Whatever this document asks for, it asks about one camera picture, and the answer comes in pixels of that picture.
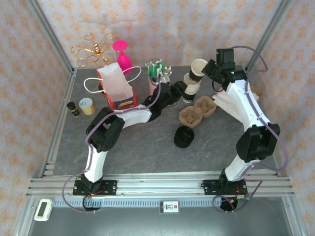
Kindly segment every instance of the white label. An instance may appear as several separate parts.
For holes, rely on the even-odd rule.
[[[161,213],[178,213],[178,201],[160,202]]]

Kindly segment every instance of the floral wallpaper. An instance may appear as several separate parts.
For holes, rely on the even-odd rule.
[[[294,0],[263,56],[269,71],[254,81],[260,103],[278,123],[289,154],[291,177],[305,224],[315,235],[315,5]],[[280,146],[275,157],[282,160]]]
[[[171,66],[215,57],[216,48],[255,47],[281,0],[38,0],[72,66],[90,55],[70,52],[73,45],[92,48],[88,33],[101,42],[106,33],[129,44],[133,65],[165,59]],[[110,59],[117,54],[105,53]],[[236,61],[251,58],[242,50]]]
[[[69,74],[25,0],[0,4],[0,235],[45,160]]]

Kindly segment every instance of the digital display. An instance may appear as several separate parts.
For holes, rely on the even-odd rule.
[[[37,216],[42,217],[44,215],[46,206],[47,206],[47,202],[42,202]]]

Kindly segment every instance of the brown pulp cup holder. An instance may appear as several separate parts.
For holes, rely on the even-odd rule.
[[[194,106],[184,108],[179,113],[181,123],[189,128],[196,127],[203,117],[209,117],[217,108],[217,105],[208,96],[202,96],[196,100]]]

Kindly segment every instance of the black lid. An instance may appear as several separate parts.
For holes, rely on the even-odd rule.
[[[174,143],[179,148],[187,148],[193,141],[193,138],[193,130],[187,126],[181,126],[175,133]]]
[[[67,103],[67,107],[68,107],[70,110],[74,110],[74,109],[75,109],[75,104],[74,104],[74,102],[68,102],[68,103]]]

